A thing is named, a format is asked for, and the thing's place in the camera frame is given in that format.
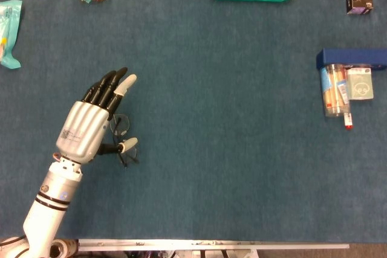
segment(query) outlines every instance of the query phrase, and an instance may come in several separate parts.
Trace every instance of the robotic arm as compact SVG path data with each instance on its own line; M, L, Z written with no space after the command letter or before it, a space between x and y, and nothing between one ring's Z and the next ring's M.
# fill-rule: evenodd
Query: robotic arm
M123 153L137 144L131 138L116 146L101 144L115 110L136 81L130 75L121 84L127 69L107 73L81 101L76 101L56 141L60 156L52 163L25 219L25 237L0 243L0 257L47 258L50 247L74 192L82 179L80 167L96 154Z

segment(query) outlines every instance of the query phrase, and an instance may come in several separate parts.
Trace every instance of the label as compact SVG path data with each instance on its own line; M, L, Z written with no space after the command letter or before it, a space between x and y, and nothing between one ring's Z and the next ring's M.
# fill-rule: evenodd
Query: label
M351 68L351 69L348 69L346 72L348 75L355 75L355 74L371 75L370 68Z
M328 91L330 88L332 88L332 83L331 83L331 80L329 79L329 75L326 68L322 68L320 70L320 75L321 75L322 92L324 93Z
M9 21L11 16L12 8L11 7L0 7L0 37L5 38L8 37L8 28Z
M343 99L344 104L348 104L348 94L346 93L346 81L342 80L336 83L337 88L339 89L341 98Z
M71 140L74 142L79 142L82 139L82 136L83 136L83 132L72 131L69 128L64 128L60 133L61 138Z
M352 114L351 113L344 113L344 125L347 128L352 128Z

